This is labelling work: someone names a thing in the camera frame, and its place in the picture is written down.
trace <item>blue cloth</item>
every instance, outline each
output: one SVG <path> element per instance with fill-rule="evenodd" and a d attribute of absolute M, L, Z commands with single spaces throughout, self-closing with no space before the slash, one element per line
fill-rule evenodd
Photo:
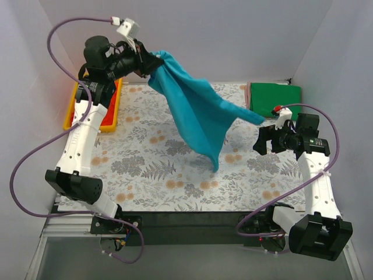
<path fill-rule="evenodd" d="M 208 156 L 216 172 L 233 121 L 242 118 L 258 125 L 264 118 L 223 100 L 207 80 L 192 78 L 168 52 L 154 54 L 165 63 L 151 74 L 149 86 L 166 97 L 181 137 L 192 150 Z"/>

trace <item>green fabric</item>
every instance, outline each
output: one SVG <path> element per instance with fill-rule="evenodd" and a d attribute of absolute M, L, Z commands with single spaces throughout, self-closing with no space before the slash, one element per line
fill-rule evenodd
<path fill-rule="evenodd" d="M 264 117 L 273 117 L 271 111 L 278 105 L 301 102 L 301 88 L 276 83 L 251 83 L 250 110 Z M 300 107 L 289 108 L 293 112 L 292 120 L 296 120 Z"/>

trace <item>white backdrop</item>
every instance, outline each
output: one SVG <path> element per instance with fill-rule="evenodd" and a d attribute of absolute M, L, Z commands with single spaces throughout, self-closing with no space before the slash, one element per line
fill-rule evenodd
<path fill-rule="evenodd" d="M 335 0 L 294 77 L 303 101 L 325 110 L 340 134 L 333 189 L 343 218 L 353 223 L 365 279 L 373 279 L 372 50 L 373 2 Z M 334 146 L 325 120 L 320 137 Z"/>
<path fill-rule="evenodd" d="M 54 25 L 71 16 L 119 16 L 140 24 L 149 51 L 167 50 L 210 81 L 293 77 L 331 0 L 39 0 Z M 114 27 L 77 23 L 58 32 L 75 68 L 93 35 L 120 40 Z"/>
<path fill-rule="evenodd" d="M 62 131 L 72 82 L 47 53 L 50 22 L 37 0 L 0 0 L 0 278 L 20 280 L 38 244 L 45 219 L 26 215 L 9 192 L 9 177 L 16 162 L 37 145 Z M 73 70 L 61 42 L 53 40 L 56 55 Z M 64 141 L 42 150 L 16 177 L 16 193 L 28 209 L 46 214 L 54 190 L 44 181 L 54 168 Z"/>

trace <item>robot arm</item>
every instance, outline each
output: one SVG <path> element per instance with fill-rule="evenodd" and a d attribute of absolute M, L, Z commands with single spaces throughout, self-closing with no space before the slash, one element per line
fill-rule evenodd
<path fill-rule="evenodd" d="M 114 218 L 121 212 L 121 207 L 103 192 L 103 183 L 99 178 L 89 177 L 96 136 L 116 90 L 114 81 L 131 72 L 146 77 L 164 61 L 148 53 L 143 44 L 135 39 L 139 26 L 133 20 L 112 17 L 112 23 L 119 26 L 117 32 L 123 35 L 125 41 L 113 45 L 104 36 L 94 36 L 86 41 L 86 63 L 79 71 L 79 79 L 91 91 L 92 106 L 86 119 L 70 132 L 55 170 L 47 170 L 45 180 L 59 194 L 78 201 L 93 212 Z M 87 106 L 87 93 L 79 86 L 73 125 L 79 122 Z"/>
<path fill-rule="evenodd" d="M 300 113 L 295 128 L 289 109 L 279 110 L 278 116 L 276 125 L 259 129 L 254 150 L 265 155 L 266 141 L 271 140 L 274 153 L 294 151 L 304 182 L 323 172 L 330 151 L 327 140 L 318 138 L 318 115 Z M 350 222 L 342 220 L 336 206 L 329 172 L 305 187 L 305 203 L 303 217 L 288 205 L 275 204 L 273 221 L 288 233 L 293 253 L 336 260 L 353 229 Z"/>

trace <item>floral pattern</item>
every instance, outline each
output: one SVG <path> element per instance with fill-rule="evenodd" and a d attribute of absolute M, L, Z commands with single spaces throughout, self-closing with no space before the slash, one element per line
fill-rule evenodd
<path fill-rule="evenodd" d="M 245 106 L 243 85 L 213 87 Z M 166 98 L 148 85 L 125 85 L 117 131 L 97 136 L 91 173 L 124 211 L 252 211 L 302 183 L 294 154 L 260 156 L 252 150 L 257 137 L 255 125 L 235 120 L 213 173 L 210 159 L 180 137 Z M 304 211 L 303 190 L 283 201 Z M 84 207 L 62 197 L 58 209 Z"/>

